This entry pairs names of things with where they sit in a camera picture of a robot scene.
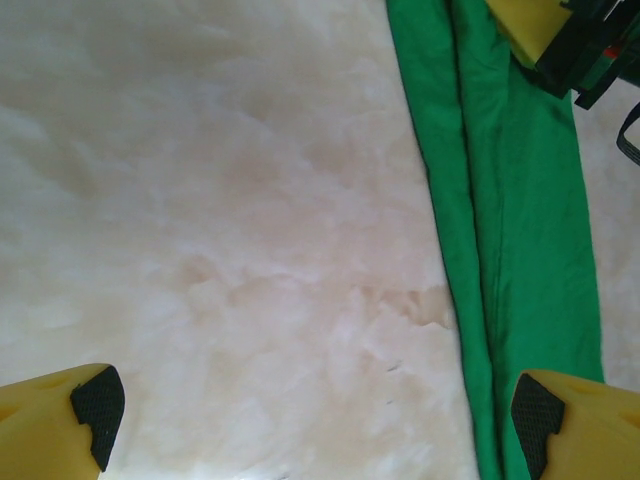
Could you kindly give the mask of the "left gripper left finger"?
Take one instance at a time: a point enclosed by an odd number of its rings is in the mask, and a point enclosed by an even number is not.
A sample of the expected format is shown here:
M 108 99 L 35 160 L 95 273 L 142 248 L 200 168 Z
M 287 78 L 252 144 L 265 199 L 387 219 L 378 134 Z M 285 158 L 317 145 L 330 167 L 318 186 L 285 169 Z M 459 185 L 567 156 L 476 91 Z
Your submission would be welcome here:
M 125 410 L 116 368 L 86 364 L 1 388 L 3 479 L 96 479 Z

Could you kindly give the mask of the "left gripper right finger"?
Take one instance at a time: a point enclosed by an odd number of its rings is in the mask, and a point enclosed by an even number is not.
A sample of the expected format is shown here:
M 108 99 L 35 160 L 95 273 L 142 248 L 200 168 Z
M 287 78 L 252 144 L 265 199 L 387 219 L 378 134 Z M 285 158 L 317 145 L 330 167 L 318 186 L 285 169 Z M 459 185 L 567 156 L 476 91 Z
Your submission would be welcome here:
M 526 370 L 511 418 L 532 479 L 639 480 L 639 394 Z

